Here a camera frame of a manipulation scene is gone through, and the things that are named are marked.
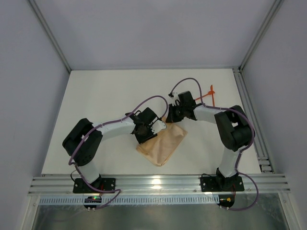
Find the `gray wall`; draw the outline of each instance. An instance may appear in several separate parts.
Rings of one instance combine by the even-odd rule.
[[[1,3],[0,31],[0,229],[13,230],[69,75],[25,0]]]
[[[72,69],[238,66],[273,0],[36,0]]]
[[[307,1],[286,0],[244,70],[276,169],[307,218]]]

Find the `tan towel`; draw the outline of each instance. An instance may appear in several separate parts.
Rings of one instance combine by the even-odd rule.
[[[137,151],[156,166],[164,165],[171,157],[177,146],[187,135],[174,123],[166,124],[167,128],[158,133],[158,136],[137,146]]]

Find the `purple cable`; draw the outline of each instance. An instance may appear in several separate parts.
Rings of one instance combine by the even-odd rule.
[[[110,191],[103,191],[103,190],[99,190],[99,189],[96,189],[94,188],[93,186],[91,186],[90,183],[87,182],[87,180],[85,179],[85,177],[82,175],[82,173],[80,172],[78,166],[76,163],[72,162],[72,160],[74,159],[75,155],[77,154],[77,152],[79,151],[80,147],[82,146],[82,144],[85,142],[85,140],[87,139],[87,137],[92,133],[94,132],[96,129],[102,127],[102,126],[105,126],[105,125],[108,125],[108,124],[112,124],[112,123],[116,123],[116,122],[121,122],[125,119],[127,119],[128,117],[130,117],[139,107],[141,107],[144,103],[146,103],[147,101],[149,101],[150,99],[153,99],[153,98],[162,98],[165,103],[166,103],[166,110],[165,112],[163,113],[163,115],[161,117],[164,117],[165,114],[167,113],[167,110],[168,110],[168,103],[167,103],[167,100],[163,97],[163,96],[160,96],[160,95],[155,95],[155,96],[152,96],[152,97],[149,97],[147,98],[146,100],[144,100],[143,102],[141,102],[131,113],[129,113],[127,116],[125,116],[124,118],[122,119],[118,119],[118,120],[114,120],[114,121],[107,121],[107,122],[104,122],[103,124],[100,124],[100,125],[97,125],[95,126],[94,128],[92,128],[87,134],[85,134],[84,138],[80,141],[80,143],[78,144],[77,148],[75,149],[75,151],[72,153],[71,155],[71,158],[68,162],[68,165],[72,165],[74,164],[75,165],[75,168],[77,170],[77,172],[79,173],[79,175],[81,176],[81,178],[83,179],[83,181],[86,183],[87,186],[89,186],[91,189],[93,189],[94,191],[97,191],[99,193],[114,193],[114,192],[118,192],[112,199],[110,199],[108,202],[106,202],[105,204],[97,207],[96,209],[101,209],[101,208],[104,208],[106,207],[107,205],[109,205],[113,200],[116,199],[116,197],[118,197],[118,195],[120,194],[121,190],[120,189],[115,189],[115,190],[110,190]]]
[[[247,210],[247,209],[253,207],[253,206],[257,203],[257,201],[258,201],[258,199],[259,199],[259,189],[258,189],[257,184],[255,183],[255,181],[254,181],[250,176],[248,176],[247,174],[244,174],[244,173],[242,173],[242,172],[239,172],[238,166],[239,166],[239,162],[240,162],[240,159],[241,159],[242,152],[245,151],[245,150],[247,150],[247,149],[248,149],[249,147],[251,147],[252,144],[254,143],[254,139],[255,139],[254,127],[253,127],[253,125],[251,124],[251,122],[247,119],[246,116],[244,116],[242,113],[240,113],[240,112],[238,112],[238,111],[236,111],[236,110],[234,110],[234,109],[231,109],[231,108],[223,108],[223,107],[215,107],[215,106],[206,105],[206,104],[203,102],[203,99],[202,99],[201,85],[200,85],[200,83],[199,83],[195,78],[185,78],[185,79],[182,79],[181,81],[179,81],[179,82],[173,87],[171,93],[173,93],[174,89],[175,89],[181,82],[186,81],[186,80],[193,80],[193,81],[195,81],[195,82],[197,83],[198,88],[199,88],[199,92],[200,92],[200,97],[201,97],[201,104],[202,104],[203,106],[205,106],[206,108],[210,108],[210,109],[231,111],[231,112],[233,112],[233,113],[238,114],[240,117],[242,117],[242,118],[248,123],[248,126],[249,126],[249,128],[250,128],[250,130],[251,130],[251,133],[252,133],[252,137],[251,137],[251,140],[250,140],[249,144],[248,144],[245,148],[243,148],[243,149],[241,149],[241,150],[239,151],[239,156],[238,156],[238,158],[237,158],[237,160],[236,160],[236,164],[235,164],[235,170],[236,170],[236,172],[237,172],[238,174],[243,175],[243,176],[246,176],[248,179],[250,179],[250,180],[252,181],[252,183],[255,185],[255,188],[256,188],[256,198],[255,198],[255,201],[254,201],[250,206],[248,206],[248,207],[244,207],[244,208],[229,208],[229,209],[228,209],[228,210],[231,210],[231,211],[244,211],[244,210]]]

